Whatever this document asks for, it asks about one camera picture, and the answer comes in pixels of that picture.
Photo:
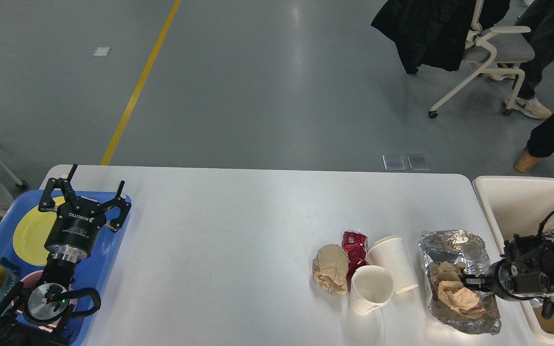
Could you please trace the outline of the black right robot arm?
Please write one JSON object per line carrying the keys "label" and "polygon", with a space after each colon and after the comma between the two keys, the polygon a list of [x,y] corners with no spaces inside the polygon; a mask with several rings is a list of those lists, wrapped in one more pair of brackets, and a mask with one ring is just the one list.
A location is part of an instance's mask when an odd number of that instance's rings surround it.
{"label": "black right robot arm", "polygon": [[504,241],[501,260],[493,263],[485,274],[464,274],[464,287],[493,293],[508,301],[543,300],[541,317],[554,316],[554,228],[545,225],[554,216],[550,212],[537,228],[535,235],[519,236]]}

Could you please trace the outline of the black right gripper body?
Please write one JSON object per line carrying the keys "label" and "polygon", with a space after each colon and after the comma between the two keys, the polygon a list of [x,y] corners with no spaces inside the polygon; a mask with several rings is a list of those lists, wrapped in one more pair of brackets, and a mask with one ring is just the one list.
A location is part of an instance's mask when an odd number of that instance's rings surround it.
{"label": "black right gripper body", "polygon": [[504,265],[505,259],[502,259],[493,263],[486,270],[482,279],[481,290],[485,293],[493,293],[501,299],[510,299],[511,296],[502,281],[502,277],[506,277],[505,274],[502,274],[505,271]]}

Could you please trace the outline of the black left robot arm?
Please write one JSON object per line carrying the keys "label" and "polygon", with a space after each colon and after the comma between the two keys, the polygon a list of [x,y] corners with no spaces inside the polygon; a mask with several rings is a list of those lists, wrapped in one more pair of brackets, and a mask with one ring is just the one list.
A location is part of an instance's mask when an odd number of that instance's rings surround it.
{"label": "black left robot arm", "polygon": [[18,197],[0,222],[0,346],[79,346],[125,234],[132,202],[74,191],[77,165]]}

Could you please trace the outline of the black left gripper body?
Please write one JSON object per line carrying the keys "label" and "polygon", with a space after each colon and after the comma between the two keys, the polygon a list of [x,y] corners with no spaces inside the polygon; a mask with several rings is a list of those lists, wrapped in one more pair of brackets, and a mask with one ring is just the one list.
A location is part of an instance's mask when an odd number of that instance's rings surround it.
{"label": "black left gripper body", "polygon": [[71,202],[57,207],[56,219],[44,248],[51,254],[71,254],[77,260],[90,258],[97,243],[99,230],[106,222],[101,203],[80,198],[80,209]]}

